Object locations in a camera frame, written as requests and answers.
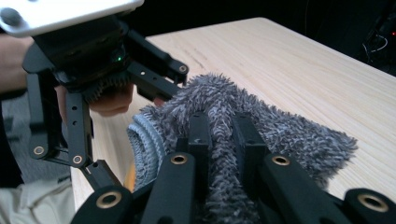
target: gray knit fabric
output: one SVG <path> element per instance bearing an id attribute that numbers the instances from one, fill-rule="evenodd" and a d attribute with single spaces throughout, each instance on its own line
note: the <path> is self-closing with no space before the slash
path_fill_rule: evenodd
<path id="1" fill-rule="evenodd" d="M 208 115 L 213 140 L 209 193 L 197 223 L 260 223 L 238 180 L 231 125 L 235 112 L 249 116 L 268 148 L 292 156 L 322 189 L 357 149 L 356 139 L 269 106 L 224 76 L 198 76 L 164 106 L 148 105 L 133 117 L 128 134 L 135 155 L 135 189 L 155 178 L 161 157 L 175 150 L 178 137 L 188 135 L 193 128 L 189 117 L 197 111 Z"/>

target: light wood surface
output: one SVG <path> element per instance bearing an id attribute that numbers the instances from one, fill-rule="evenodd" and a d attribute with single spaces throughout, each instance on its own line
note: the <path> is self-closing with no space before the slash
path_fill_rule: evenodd
<path id="1" fill-rule="evenodd" d="M 267 19 L 257 18 L 156 35 L 148 40 L 190 67 L 189 77 L 223 74 L 268 105 L 299 114 L 359 140 L 355 157 L 331 180 L 329 192 L 382 192 L 396 202 L 396 78 Z M 92 114 L 96 159 L 123 181 L 133 162 L 126 128 L 150 104 L 134 94 L 128 113 Z M 92 189 L 73 170 L 76 206 Z"/>

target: dark background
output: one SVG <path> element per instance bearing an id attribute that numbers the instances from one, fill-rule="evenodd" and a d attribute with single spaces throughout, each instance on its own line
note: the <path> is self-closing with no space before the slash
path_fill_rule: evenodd
<path id="1" fill-rule="evenodd" d="M 396 0 L 146 0 L 128 16 L 142 35 L 264 17 L 396 75 Z"/>

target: metal screw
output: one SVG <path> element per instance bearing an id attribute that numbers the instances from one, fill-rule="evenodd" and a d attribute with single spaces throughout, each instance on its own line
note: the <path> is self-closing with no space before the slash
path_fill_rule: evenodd
<path id="1" fill-rule="evenodd" d="M 33 152 L 38 156 L 44 153 L 44 148 L 43 147 L 35 147 L 35 149 L 33 149 Z"/>
<path id="2" fill-rule="evenodd" d="M 187 66 L 186 66 L 186 65 L 181 65 L 181 66 L 178 68 L 178 70 L 179 70 L 180 72 L 185 72 L 185 71 L 187 71 Z"/>
<path id="3" fill-rule="evenodd" d="M 82 157 L 81 156 L 75 156 L 73 158 L 73 163 L 79 164 L 80 162 L 82 162 Z"/>

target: person's hand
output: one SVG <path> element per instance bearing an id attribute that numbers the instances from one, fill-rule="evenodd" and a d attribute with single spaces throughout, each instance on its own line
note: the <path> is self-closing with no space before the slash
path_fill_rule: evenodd
<path id="1" fill-rule="evenodd" d="M 26 88 L 26 72 L 22 68 L 24 55 L 33 38 L 15 38 L 0 34 L 0 94 Z"/>
<path id="2" fill-rule="evenodd" d="M 66 122 L 66 88 L 58 86 L 55 88 L 58 96 L 59 112 L 62 120 Z M 90 109 L 103 117 L 111 117 L 128 111 L 132 102 L 134 85 L 128 84 L 122 88 L 111 88 L 106 90 L 99 99 L 90 103 Z"/>

